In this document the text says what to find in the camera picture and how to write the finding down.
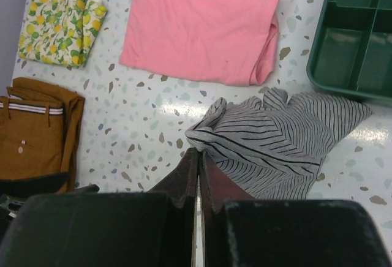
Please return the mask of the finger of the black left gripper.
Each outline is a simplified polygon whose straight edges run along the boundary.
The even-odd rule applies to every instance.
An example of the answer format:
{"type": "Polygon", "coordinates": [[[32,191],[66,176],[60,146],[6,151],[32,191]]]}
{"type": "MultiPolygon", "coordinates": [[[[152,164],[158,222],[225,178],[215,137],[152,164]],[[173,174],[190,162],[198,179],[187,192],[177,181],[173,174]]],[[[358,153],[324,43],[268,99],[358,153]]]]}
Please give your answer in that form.
{"type": "Polygon", "coordinates": [[[58,193],[67,184],[69,177],[68,172],[60,172],[26,179],[2,179],[1,236],[5,235],[10,223],[29,197],[58,193]]]}

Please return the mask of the grey striped underwear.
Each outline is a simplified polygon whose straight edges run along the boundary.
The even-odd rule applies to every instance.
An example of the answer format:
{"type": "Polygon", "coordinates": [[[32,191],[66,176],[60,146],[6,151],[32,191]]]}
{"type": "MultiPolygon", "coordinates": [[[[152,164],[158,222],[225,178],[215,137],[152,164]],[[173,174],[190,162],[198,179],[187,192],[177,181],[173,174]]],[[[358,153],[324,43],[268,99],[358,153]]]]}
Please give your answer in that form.
{"type": "Polygon", "coordinates": [[[341,96],[272,88],[237,105],[216,100],[188,142],[258,199],[304,199],[328,153],[371,109],[341,96]]]}

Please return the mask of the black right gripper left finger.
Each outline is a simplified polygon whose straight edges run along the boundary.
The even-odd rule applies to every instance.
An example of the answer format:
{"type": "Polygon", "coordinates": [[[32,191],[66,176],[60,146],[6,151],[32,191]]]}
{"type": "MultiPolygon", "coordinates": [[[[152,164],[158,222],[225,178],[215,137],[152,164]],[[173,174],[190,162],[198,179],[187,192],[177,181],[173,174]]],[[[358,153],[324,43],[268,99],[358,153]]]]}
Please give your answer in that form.
{"type": "Polygon", "coordinates": [[[2,266],[192,266],[198,152],[147,192],[36,195],[1,241],[2,266]]]}

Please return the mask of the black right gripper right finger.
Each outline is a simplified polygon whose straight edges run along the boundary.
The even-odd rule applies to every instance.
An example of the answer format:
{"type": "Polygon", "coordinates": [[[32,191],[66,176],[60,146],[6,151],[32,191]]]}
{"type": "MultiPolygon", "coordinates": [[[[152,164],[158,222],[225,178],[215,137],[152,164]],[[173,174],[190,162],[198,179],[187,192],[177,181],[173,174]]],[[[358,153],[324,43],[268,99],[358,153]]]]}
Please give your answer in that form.
{"type": "Polygon", "coordinates": [[[390,266],[368,212],[349,200],[257,200],[199,155],[206,266],[390,266]]]}

